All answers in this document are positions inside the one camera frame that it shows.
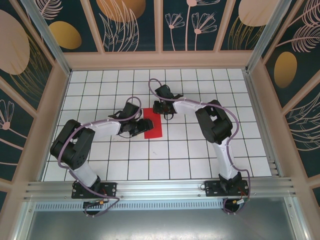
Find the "purple cable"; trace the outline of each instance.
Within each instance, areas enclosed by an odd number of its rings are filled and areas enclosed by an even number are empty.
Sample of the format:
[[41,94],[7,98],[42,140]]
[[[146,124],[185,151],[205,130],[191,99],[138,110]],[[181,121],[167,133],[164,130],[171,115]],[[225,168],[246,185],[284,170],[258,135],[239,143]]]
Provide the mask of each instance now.
[[[66,150],[66,147],[68,145],[68,143],[71,141],[71,139],[77,134],[77,132],[79,132],[81,129],[85,128],[85,127],[88,127],[88,126],[92,126],[94,124],[102,124],[102,123],[107,123],[107,122],[124,122],[124,121],[128,121],[130,119],[133,119],[141,110],[141,106],[142,106],[142,103],[141,103],[141,100],[136,97],[136,96],[131,96],[129,97],[125,103],[127,103],[130,99],[137,99],[139,101],[139,108],[138,110],[136,111],[136,113],[134,115],[132,115],[131,117],[128,117],[128,118],[125,118],[125,119],[103,119],[103,120],[98,120],[98,121],[93,121],[93,122],[88,122],[88,123],[85,123],[83,125],[81,125],[80,127],[78,127],[76,130],[74,130],[73,133],[71,133],[71,135],[69,136],[69,138],[66,140],[65,144],[63,145],[61,151],[60,151],[60,154],[58,156],[58,165],[60,168],[63,168],[63,169],[67,169],[69,170],[70,168],[68,166],[63,166],[61,164],[61,158],[62,158],[62,155],[64,153],[64,151]],[[93,204],[90,204],[88,205],[85,209],[84,209],[84,212],[86,214],[87,217],[98,217],[98,216],[101,216],[102,214],[106,213],[110,208],[112,208],[115,204],[117,204],[119,201],[120,201],[120,198],[118,197],[115,197],[115,196],[106,196],[106,195],[102,195],[98,192],[95,192],[95,191],[92,191],[89,187],[87,187],[83,182],[80,181],[80,179],[74,175],[74,173],[72,171],[69,171],[69,173],[71,174],[71,176],[77,181],[79,182],[88,192],[94,194],[94,195],[97,195],[99,197],[102,197],[104,199],[115,199],[116,201],[111,204],[107,209],[103,210],[103,211],[100,211],[98,212],[97,214],[95,215],[89,215],[87,214],[87,209],[88,207],[92,206]]]
[[[194,104],[199,104],[199,105],[203,105],[203,106],[215,107],[215,108],[219,108],[219,109],[222,109],[222,110],[226,111],[227,113],[229,113],[229,114],[234,118],[235,123],[236,123],[236,130],[235,130],[234,134],[233,134],[233,135],[227,140],[227,142],[226,142],[226,154],[227,154],[227,156],[228,156],[228,159],[229,159],[229,162],[230,162],[231,166],[232,166],[235,170],[237,170],[237,171],[239,171],[239,172],[246,172],[246,173],[247,173],[247,175],[248,175],[248,187],[249,187],[249,192],[248,192],[247,197],[248,197],[248,199],[249,199],[249,198],[250,198],[250,193],[251,193],[251,181],[250,181],[249,171],[248,171],[247,169],[239,169],[239,168],[237,168],[237,167],[234,165],[234,163],[232,162],[232,159],[231,159],[231,156],[230,156],[230,151],[229,151],[229,143],[230,143],[230,141],[237,135],[237,133],[238,133],[238,131],[239,131],[239,128],[240,128],[240,123],[239,123],[237,117],[236,117],[230,110],[228,110],[228,109],[226,109],[225,107],[220,106],[220,105],[216,105],[216,104],[212,104],[212,103],[198,102],[198,101],[194,101],[194,100],[190,100],[190,99],[186,99],[186,98],[184,98],[184,99],[170,99],[170,98],[164,98],[164,97],[158,96],[158,95],[151,89],[150,83],[151,83],[152,80],[158,82],[158,83],[160,84],[160,86],[162,86],[162,84],[161,84],[161,82],[160,82],[158,79],[156,79],[156,78],[151,78],[151,79],[149,79],[149,82],[148,82],[148,87],[149,87],[150,92],[151,92],[154,96],[156,96],[158,99],[161,99],[161,100],[163,100],[163,101],[169,101],[169,102],[183,102],[183,101],[186,101],[186,102],[190,102],[190,103],[194,103]],[[222,205],[223,208],[222,208],[222,210],[223,210],[226,214],[229,214],[229,213],[232,213],[232,212],[225,208],[225,204],[226,204],[227,199],[228,199],[228,198],[226,198],[226,199],[223,200],[223,205]],[[246,202],[244,203],[243,207],[242,207],[240,210],[238,210],[238,213],[244,209],[244,207],[245,207],[245,205],[246,205],[247,202],[248,202],[248,201],[246,201]]]

